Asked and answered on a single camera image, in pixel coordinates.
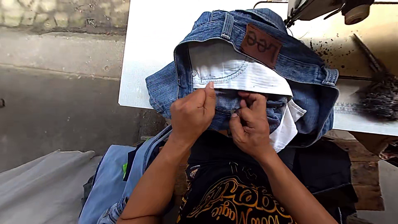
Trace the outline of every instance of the leather patch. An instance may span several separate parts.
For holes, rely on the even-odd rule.
[[[282,43],[279,40],[249,23],[240,50],[273,69],[281,47]]]

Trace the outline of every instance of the jeans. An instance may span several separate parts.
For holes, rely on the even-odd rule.
[[[192,31],[176,46],[174,62],[146,78],[150,103],[157,112],[171,118],[171,103],[194,91],[188,43],[220,39],[230,43],[236,52],[244,54],[241,44],[248,23],[265,31],[282,44],[274,70],[288,81],[294,102],[307,110],[297,121],[298,134],[288,146],[307,147],[333,126],[333,105],[338,97],[335,86],[338,70],[327,68],[319,55],[289,36],[282,18],[269,9],[232,12],[217,10],[202,13],[194,23]],[[210,128],[227,128],[230,110],[239,108],[239,100],[236,91],[218,90],[216,113]],[[284,99],[279,97],[275,102],[284,103]],[[269,120],[271,119],[272,131],[278,126],[274,121],[280,121],[281,116],[277,109],[271,110],[267,110],[267,113]]]
[[[82,209],[79,224],[115,224],[138,181],[148,168],[156,146],[171,133],[171,126],[147,140],[138,149],[127,181],[123,181],[123,164],[135,147],[111,145],[94,175],[93,188]]]

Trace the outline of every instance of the pile of clothes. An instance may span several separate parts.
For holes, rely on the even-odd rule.
[[[226,130],[238,91],[267,97],[270,139],[279,152],[308,147],[333,126],[337,69],[288,35],[270,9],[204,12],[175,47],[174,61],[146,78],[150,104],[171,119],[170,106],[214,82],[216,113],[210,129]]]

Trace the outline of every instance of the hand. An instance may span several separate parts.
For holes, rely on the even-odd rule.
[[[229,121],[235,144],[254,159],[275,152],[269,144],[269,125],[266,112],[267,99],[258,93],[239,92],[240,109]]]
[[[199,136],[210,126],[216,108],[214,83],[195,90],[188,96],[176,100],[170,107],[172,127],[169,140],[190,148]]]

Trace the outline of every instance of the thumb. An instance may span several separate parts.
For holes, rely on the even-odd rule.
[[[231,115],[231,119],[229,120],[229,129],[234,139],[243,139],[245,135],[243,126],[240,123],[240,117],[235,113]]]
[[[216,92],[214,91],[214,83],[209,82],[205,88],[206,99],[203,105],[205,109],[205,114],[211,115],[215,114],[216,110]]]

